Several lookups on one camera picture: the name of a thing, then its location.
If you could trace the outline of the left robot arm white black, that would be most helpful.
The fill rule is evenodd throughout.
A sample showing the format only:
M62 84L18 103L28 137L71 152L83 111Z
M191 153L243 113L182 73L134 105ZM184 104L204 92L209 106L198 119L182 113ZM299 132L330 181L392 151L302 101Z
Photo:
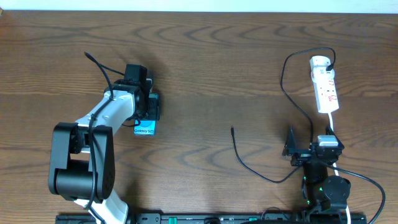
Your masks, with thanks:
M151 78L118 80L86 116L53 129L49 190L88 210L96 223L130 220L128 204L114 190L114 135L125 121L136 127L159 120L153 84Z

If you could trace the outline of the white usb charger plug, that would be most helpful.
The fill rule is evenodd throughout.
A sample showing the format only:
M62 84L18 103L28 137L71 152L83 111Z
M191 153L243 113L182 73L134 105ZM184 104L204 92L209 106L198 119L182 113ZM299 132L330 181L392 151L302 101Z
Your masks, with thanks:
M326 80L333 80L335 77L335 71L331 69L327 70L327 67L316 66L312 68L311 79L314 83L325 82Z

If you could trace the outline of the blue Galaxy smartphone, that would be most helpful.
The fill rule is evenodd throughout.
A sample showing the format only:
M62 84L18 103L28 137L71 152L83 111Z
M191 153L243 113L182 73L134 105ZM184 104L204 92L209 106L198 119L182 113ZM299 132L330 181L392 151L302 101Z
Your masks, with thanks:
M135 121L134 134L138 136L153 136L155 134L156 121Z

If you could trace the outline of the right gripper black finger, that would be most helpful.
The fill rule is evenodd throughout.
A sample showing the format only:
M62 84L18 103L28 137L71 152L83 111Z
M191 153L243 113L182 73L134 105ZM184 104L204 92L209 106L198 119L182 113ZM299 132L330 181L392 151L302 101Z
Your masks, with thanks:
M326 135L334 135L336 136L333 128L331 126L326 128ZM337 140L338 140L338 146L337 147L344 147L343 143L338 139L338 137L336 136Z
M288 135L287 135L287 140L285 142L282 155L283 156L292 156L297 152L296 144L295 144L295 136L294 136L294 131L293 127L291 126Z

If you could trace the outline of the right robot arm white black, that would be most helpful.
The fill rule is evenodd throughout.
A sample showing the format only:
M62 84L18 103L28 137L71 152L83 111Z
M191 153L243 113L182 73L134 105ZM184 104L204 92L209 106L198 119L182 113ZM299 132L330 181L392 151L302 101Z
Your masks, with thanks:
M319 135L307 149L300 149L290 128L282 155L291 157L292 166L303 168L302 192L308 208L301 212L301 217L306 222L318 221L322 216L338 219L346 210L351 183L339 175L328 174L328 166L337 162L344 148L327 127L326 134Z

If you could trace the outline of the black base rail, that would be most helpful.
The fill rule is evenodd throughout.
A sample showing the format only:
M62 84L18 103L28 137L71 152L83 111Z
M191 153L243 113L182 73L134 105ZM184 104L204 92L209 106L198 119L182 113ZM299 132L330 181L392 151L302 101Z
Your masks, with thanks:
M91 215L57 215L56 224L72 223L96 223ZM312 215L310 222L300 217L297 213L282 214L281 212L267 212L265 215L231 215L231 214L207 214L207 215L161 215L159 213L140 213L127 217L126 223L137 224L204 224L204 223L348 223L346 217L338 215ZM365 215L352 214L351 223L367 223Z

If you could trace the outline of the white power strip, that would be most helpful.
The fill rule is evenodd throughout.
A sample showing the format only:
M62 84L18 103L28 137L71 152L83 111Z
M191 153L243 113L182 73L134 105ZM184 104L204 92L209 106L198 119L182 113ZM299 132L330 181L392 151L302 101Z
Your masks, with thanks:
M310 59L310 68L312 71L313 67L324 66L328 67L331 65L331 61L328 57L316 55ZM317 109L319 113L328 114L339 109L338 97L336 92L335 81L326 80L325 82L314 83L315 99L317 102Z

